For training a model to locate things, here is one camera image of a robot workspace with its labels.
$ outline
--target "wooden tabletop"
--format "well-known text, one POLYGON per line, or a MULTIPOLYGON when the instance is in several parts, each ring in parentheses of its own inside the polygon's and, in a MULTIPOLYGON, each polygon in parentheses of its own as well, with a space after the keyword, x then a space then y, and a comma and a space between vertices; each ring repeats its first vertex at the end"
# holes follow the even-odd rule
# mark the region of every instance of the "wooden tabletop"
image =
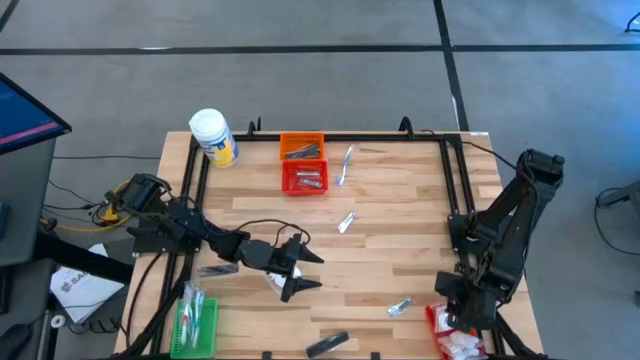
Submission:
MULTIPOLYGON (((462 136, 491 147, 486 134, 462 136)), ((158 176, 174 189, 181 185, 189 140, 188 132, 167 134, 158 176)), ((262 272, 243 266, 238 274, 199 279, 195 269, 223 263, 205 245, 196 256, 193 279, 220 304, 216 358, 260 358, 263 351, 272 351, 276 359, 303 358, 307 346, 341 330, 347 330, 351 340, 332 357, 368 359, 374 351, 383 359, 439 357, 425 306, 445 302, 434 291, 436 272, 453 271, 457 261, 446 225, 450 210, 439 146, 431 142, 355 145, 345 184, 338 187, 334 184, 349 143, 326 143, 330 188, 321 196, 289 197, 281 192, 277 142, 240 142, 239 160, 233 167, 209 170, 203 209, 210 221, 223 228, 261 218, 298 224, 311 233, 309 248, 325 260, 324 264, 299 262, 303 277, 323 286, 282 303, 262 272), (351 211, 357 219, 345 234, 339 234, 336 226, 351 211), (387 308, 407 296, 414 299, 413 306, 389 318, 387 308)), ((502 190, 496 161, 471 146, 465 145, 464 151, 476 207, 484 209, 502 190)), ((453 150, 450 153, 455 159, 453 150)), ((196 160, 192 195, 201 156, 196 160)), ((464 209, 455 160, 452 167, 460 209, 464 209)), ((254 239, 271 242, 278 227, 264 224, 244 230, 254 239)), ((166 257, 160 258, 143 284, 132 339, 157 309, 166 257)), ((152 258, 137 259, 131 289, 152 258)), ((132 296, 130 291, 125 315, 132 296)), ((164 351, 169 348, 174 311, 167 316, 164 351)), ((525 344, 542 351, 524 281, 500 312, 525 344)), ((121 333, 115 351, 125 347, 121 333)))

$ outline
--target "white container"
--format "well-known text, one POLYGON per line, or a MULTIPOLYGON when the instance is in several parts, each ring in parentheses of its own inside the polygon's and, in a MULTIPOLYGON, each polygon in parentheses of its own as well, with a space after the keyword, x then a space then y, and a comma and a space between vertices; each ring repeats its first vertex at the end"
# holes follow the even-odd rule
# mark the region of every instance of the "white container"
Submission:
POLYGON ((189 127, 213 166, 225 168, 238 160, 238 146, 224 116, 218 110, 198 111, 189 120, 189 127))

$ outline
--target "small metal part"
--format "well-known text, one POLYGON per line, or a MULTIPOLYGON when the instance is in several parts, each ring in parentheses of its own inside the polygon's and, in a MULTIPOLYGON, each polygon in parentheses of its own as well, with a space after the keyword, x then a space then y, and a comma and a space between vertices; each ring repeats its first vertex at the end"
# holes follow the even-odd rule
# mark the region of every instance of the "small metal part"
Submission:
POLYGON ((307 357, 309 359, 316 358, 326 352, 332 351, 342 343, 349 340, 349 333, 346 331, 331 335, 328 338, 307 347, 307 357))
POLYGON ((219 275, 235 274, 238 272, 238 264, 203 266, 198 269, 199 277, 212 277, 219 275))
POLYGON ((319 171, 296 171, 296 176, 320 176, 319 171))
POLYGON ((387 313, 389 313, 390 317, 396 317, 402 314, 403 312, 405 312, 409 308, 409 306, 411 306, 412 303, 413 303, 413 300, 410 297, 408 297, 402 300, 401 302, 390 306, 387 309, 387 313))
POLYGON ((320 146, 309 144, 298 150, 284 154, 285 159, 317 159, 320 157, 320 146))
POLYGON ((342 220, 340 225, 338 225, 338 231, 340 232, 340 234, 344 234, 344 232, 347 231, 347 228, 349 227, 349 225, 351 225, 351 222, 353 222, 353 219, 355 218, 356 213, 352 212, 351 214, 347 215, 344 220, 342 220))
POLYGON ((350 145, 349 150, 347 150, 347 155, 344 156, 344 162, 342 163, 342 175, 338 178, 338 186, 342 186, 342 184, 344 184, 344 178, 347 176, 347 165, 349 165, 349 159, 351 159, 351 153, 355 147, 355 145, 350 145))
POLYGON ((322 183, 320 181, 314 181, 314 180, 310 180, 310 179, 300 179, 300 183, 301 184, 305 184, 305 185, 309 185, 309 186, 314 187, 316 189, 321 189, 322 188, 322 183))

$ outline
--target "gray floor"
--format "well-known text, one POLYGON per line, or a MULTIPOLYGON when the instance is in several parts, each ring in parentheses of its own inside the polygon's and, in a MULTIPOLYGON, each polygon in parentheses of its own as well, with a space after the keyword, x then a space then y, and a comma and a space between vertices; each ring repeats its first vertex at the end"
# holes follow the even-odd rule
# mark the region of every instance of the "gray floor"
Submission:
MULTIPOLYGON (((0 0, 0 11, 8 1, 0 0)), ((454 44, 637 43, 620 30, 632 1, 445 0, 454 44)), ((0 48, 438 43, 430 1, 21 0, 0 48)), ((565 184, 549 204, 527 264, 547 353, 569 359, 638 358, 640 260, 614 252, 593 222, 594 196, 640 180, 637 94, 640 52, 457 53, 471 130, 489 131, 514 160, 529 147, 566 157, 565 184)), ((69 121, 58 155, 159 155, 164 134, 187 130, 198 109, 217 107, 234 130, 264 127, 456 130, 440 53, 4 56, 0 71, 69 121)), ((51 179, 97 200, 157 161, 54 162, 51 179)), ((503 181, 511 179, 500 168, 503 181)), ((53 188, 47 202, 78 201, 53 188)), ((617 246, 640 251, 640 223, 626 204, 600 212, 617 246)), ((65 223, 82 225, 70 220, 65 223)), ((107 242, 127 259, 126 234, 107 242)), ((99 317, 119 316, 110 304, 99 317)), ((56 359, 110 354, 115 336, 62 332, 56 359)))

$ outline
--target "white paper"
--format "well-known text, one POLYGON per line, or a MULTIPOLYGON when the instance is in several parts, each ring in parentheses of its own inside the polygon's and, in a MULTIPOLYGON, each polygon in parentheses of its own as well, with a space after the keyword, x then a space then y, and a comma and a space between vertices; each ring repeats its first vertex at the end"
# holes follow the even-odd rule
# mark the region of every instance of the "white paper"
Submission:
MULTIPOLYGON (((102 244, 89 248, 94 254, 107 256, 107 250, 102 244)), ((58 298, 62 307, 76 305, 93 305, 91 307, 73 307, 66 309, 75 323, 86 320, 96 311, 105 300, 109 299, 124 285, 115 281, 106 280, 88 273, 61 267, 51 277, 51 292, 58 298)))

